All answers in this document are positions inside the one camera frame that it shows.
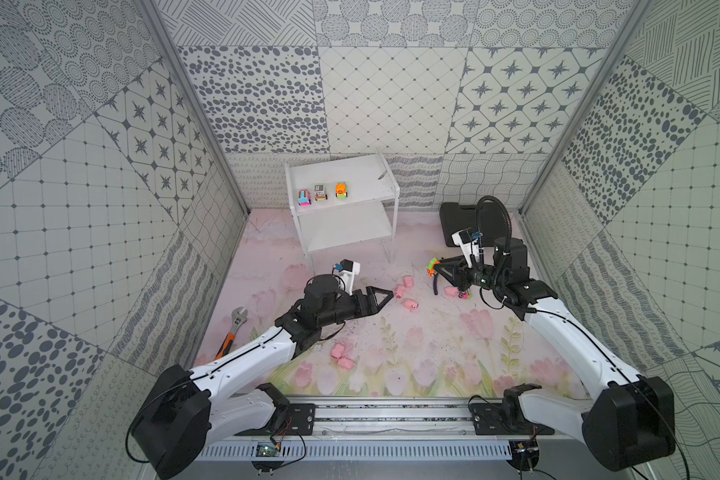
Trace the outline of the orange green toy dump truck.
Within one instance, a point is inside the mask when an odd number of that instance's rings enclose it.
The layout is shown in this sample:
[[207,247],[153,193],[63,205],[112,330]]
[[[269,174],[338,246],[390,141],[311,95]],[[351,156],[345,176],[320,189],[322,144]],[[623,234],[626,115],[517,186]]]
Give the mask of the orange green toy dump truck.
[[434,268],[435,265],[439,264],[440,260],[438,258],[433,258],[427,267],[427,273],[430,277],[433,277],[436,274],[436,270]]

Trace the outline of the green orange toy mixer truck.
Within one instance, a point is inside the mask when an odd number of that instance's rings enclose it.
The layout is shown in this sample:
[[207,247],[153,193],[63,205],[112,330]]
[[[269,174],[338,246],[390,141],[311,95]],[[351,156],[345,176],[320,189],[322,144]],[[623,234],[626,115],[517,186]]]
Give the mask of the green orange toy mixer truck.
[[335,186],[335,195],[337,199],[346,199],[348,196],[347,185],[343,182],[337,183]]

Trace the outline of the pink teal toy truck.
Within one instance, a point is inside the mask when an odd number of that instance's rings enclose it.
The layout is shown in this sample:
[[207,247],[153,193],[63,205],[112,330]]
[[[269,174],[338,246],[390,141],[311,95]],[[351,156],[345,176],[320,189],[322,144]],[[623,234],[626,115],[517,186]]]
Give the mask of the pink teal toy truck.
[[297,201],[299,206],[308,206],[312,203],[311,194],[307,189],[298,192]]

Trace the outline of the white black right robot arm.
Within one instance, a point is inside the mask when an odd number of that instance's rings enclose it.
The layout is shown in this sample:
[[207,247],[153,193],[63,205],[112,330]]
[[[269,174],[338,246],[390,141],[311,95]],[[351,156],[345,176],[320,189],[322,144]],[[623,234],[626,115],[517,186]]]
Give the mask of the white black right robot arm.
[[[473,220],[465,219],[467,214],[473,214]],[[491,293],[500,308],[515,313],[555,348],[589,396],[569,399],[524,383],[506,389],[500,404],[481,402],[482,408],[497,411],[506,430],[530,435],[515,444],[508,461],[518,474],[537,472],[537,436],[543,428],[583,443],[601,466],[614,472],[681,454],[671,387],[619,358],[550,286],[532,278],[527,246],[514,237],[506,206],[486,195],[458,216],[463,219],[459,226],[446,220],[441,224],[444,236],[461,253],[433,260],[429,275],[447,280],[460,296],[471,288],[480,295]]]

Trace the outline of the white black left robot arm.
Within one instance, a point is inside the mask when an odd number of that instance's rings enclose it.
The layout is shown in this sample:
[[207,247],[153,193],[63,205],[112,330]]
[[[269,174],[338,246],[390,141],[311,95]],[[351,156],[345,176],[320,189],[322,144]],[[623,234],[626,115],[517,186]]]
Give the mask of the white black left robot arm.
[[347,292],[338,275],[310,279],[297,300],[258,338],[205,365],[163,371],[126,433],[161,479],[185,470],[208,445],[240,433],[275,435],[287,422],[289,400],[272,384],[242,387],[322,341],[326,326],[378,314],[395,294],[368,286]]

